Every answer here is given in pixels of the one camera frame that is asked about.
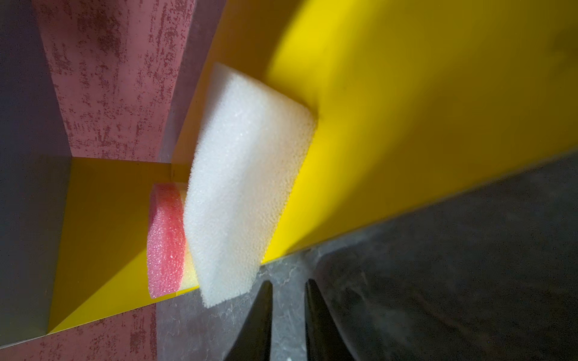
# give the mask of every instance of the sponge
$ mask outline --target sponge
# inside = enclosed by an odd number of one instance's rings
[[[185,183],[155,184],[150,194],[147,272],[152,298],[198,285],[183,229]]]
[[[213,66],[184,207],[206,307],[251,289],[315,128],[304,106]]]

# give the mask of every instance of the white foam block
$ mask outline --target white foam block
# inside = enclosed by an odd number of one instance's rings
[[[251,289],[315,127],[299,103],[213,66],[184,207],[205,306]]]

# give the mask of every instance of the pink wooden surface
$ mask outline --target pink wooden surface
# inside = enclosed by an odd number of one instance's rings
[[[154,304],[0,349],[6,361],[155,361]]]
[[[74,157],[155,161],[195,0],[32,0]]]

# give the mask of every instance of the yellow surface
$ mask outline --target yellow surface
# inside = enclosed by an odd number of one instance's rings
[[[215,61],[318,130],[264,261],[578,144],[575,0],[228,0],[173,155],[186,181]]]
[[[154,183],[163,163],[73,158],[49,332],[162,299],[149,296],[146,237]]]

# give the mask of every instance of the pink and yellow sponge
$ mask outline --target pink and yellow sponge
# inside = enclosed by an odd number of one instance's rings
[[[152,298],[198,286],[183,229],[185,183],[160,183],[150,194],[147,273]]]

